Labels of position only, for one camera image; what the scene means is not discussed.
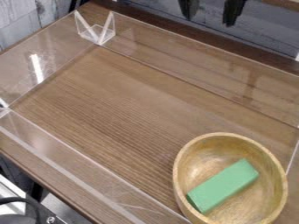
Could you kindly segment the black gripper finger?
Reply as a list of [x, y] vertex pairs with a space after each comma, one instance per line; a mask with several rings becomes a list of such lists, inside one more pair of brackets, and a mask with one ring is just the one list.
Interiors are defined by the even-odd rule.
[[200, 6], [200, 0], [178, 0], [178, 5], [181, 9], [181, 14], [188, 20], [190, 20], [192, 17], [196, 15]]
[[225, 0], [221, 23], [230, 27], [241, 14], [246, 0]]

